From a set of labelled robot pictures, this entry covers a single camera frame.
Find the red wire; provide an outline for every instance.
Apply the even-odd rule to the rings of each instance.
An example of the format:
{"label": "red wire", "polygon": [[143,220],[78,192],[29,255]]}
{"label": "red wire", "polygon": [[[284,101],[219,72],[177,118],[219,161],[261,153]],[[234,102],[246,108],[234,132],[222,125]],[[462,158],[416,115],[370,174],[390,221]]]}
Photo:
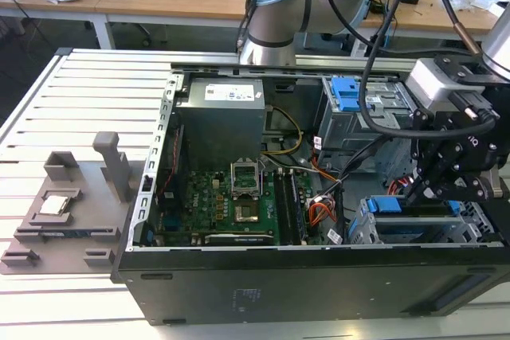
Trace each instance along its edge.
{"label": "red wire", "polygon": [[175,139],[174,139],[174,159],[173,159],[173,162],[172,162],[172,172],[170,173],[170,175],[168,176],[167,178],[167,181],[165,182],[165,185],[161,188],[161,190],[159,191],[158,193],[158,197],[163,194],[163,192],[165,191],[165,189],[167,188],[168,184],[170,183],[170,180],[172,179],[172,177],[174,176],[175,174],[175,167],[177,166],[177,143],[179,142],[179,129],[176,129],[175,130]]}
{"label": "red wire", "polygon": [[[317,207],[322,208],[322,210],[320,211],[320,213],[317,214],[317,217],[314,218],[313,215],[314,215]],[[332,213],[332,211],[329,209],[329,207],[327,207],[324,203],[316,202],[313,205],[311,205],[310,209],[308,210],[308,215],[310,218],[310,225],[315,226],[317,223],[322,221],[326,215],[324,212],[328,213],[329,217],[334,222],[336,222],[336,216]]]}

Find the robotic arm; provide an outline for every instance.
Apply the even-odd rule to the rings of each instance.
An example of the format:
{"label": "robotic arm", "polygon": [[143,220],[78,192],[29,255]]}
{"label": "robotic arm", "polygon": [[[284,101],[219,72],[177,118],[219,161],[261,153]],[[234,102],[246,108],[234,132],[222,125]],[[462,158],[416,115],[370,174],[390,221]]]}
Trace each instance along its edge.
{"label": "robotic arm", "polygon": [[416,131],[448,131],[495,117],[483,135],[411,142],[417,161],[408,203],[427,198],[483,202],[508,198],[499,169],[510,153],[510,10],[506,9],[482,45],[478,57],[421,59],[407,86],[422,105],[413,114]]}
{"label": "robotic arm", "polygon": [[[296,32],[340,33],[345,27],[328,0],[256,2],[241,52],[242,64],[295,65],[293,38]],[[367,12],[367,0],[334,2],[354,27]],[[443,2],[449,10],[448,0]],[[363,115],[363,108],[361,111],[367,125],[376,132],[412,139],[410,154],[417,165],[415,182],[406,193],[409,205],[426,199],[487,201],[509,196],[498,169],[506,163],[510,153],[510,10],[504,12],[482,49],[454,12],[449,11],[453,28],[475,56],[436,56],[418,61],[406,82],[420,104],[412,116],[412,130],[385,131],[370,124]],[[375,45],[372,49],[363,73],[360,106],[364,104],[361,88],[366,86],[377,48]],[[437,135],[431,139],[434,131],[446,135],[443,139],[437,139]],[[463,136],[463,131],[484,133]]]}
{"label": "robotic arm", "polygon": [[[335,0],[335,4],[353,26],[363,20],[368,8],[368,0]],[[328,0],[257,0],[240,62],[296,65],[295,33],[335,34],[343,29]]]}

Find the wooden desk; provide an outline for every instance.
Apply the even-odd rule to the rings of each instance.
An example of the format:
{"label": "wooden desk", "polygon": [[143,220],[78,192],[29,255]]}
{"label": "wooden desk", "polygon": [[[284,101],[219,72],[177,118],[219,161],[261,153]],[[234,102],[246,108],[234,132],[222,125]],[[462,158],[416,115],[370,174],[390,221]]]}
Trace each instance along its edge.
{"label": "wooden desk", "polygon": [[[159,25],[207,25],[237,27],[244,14],[245,0],[79,0],[54,5],[45,0],[18,0],[33,18],[91,21],[100,47],[114,49],[109,22]],[[457,12],[466,28],[482,39],[494,26],[496,17],[487,11]],[[22,17],[12,0],[0,0],[0,15]],[[458,39],[441,0],[420,0],[417,5],[401,4],[396,17],[395,36]],[[369,14],[359,32],[369,37],[382,15]]]}
{"label": "wooden desk", "polygon": [[[468,31],[475,34],[486,34],[497,20],[495,15],[479,8],[474,8],[473,11],[458,11],[457,16]],[[452,33],[452,22],[441,0],[420,0],[417,5],[401,3],[395,17],[398,29]],[[362,27],[378,28],[381,20],[382,15],[369,14]]]}
{"label": "wooden desk", "polygon": [[241,20],[245,0],[99,0],[96,12]]}

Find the blue latch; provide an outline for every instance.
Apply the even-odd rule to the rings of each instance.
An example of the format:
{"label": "blue latch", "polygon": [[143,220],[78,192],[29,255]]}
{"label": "blue latch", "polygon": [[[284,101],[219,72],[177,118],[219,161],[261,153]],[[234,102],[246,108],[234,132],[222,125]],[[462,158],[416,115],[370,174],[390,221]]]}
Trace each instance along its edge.
{"label": "blue latch", "polygon": [[352,77],[333,77],[331,89],[341,111],[359,111],[359,84]]}
{"label": "blue latch", "polygon": [[370,211],[371,213],[377,213],[377,204],[375,203],[375,201],[372,198],[367,199],[367,206],[368,206],[368,211]]}
{"label": "blue latch", "polygon": [[402,208],[398,203],[398,198],[391,196],[372,197],[368,200],[373,205],[377,205],[376,211],[379,213],[401,213]]}
{"label": "blue latch", "polygon": [[457,201],[448,201],[448,205],[452,210],[454,216],[459,215],[461,212],[461,204]]}

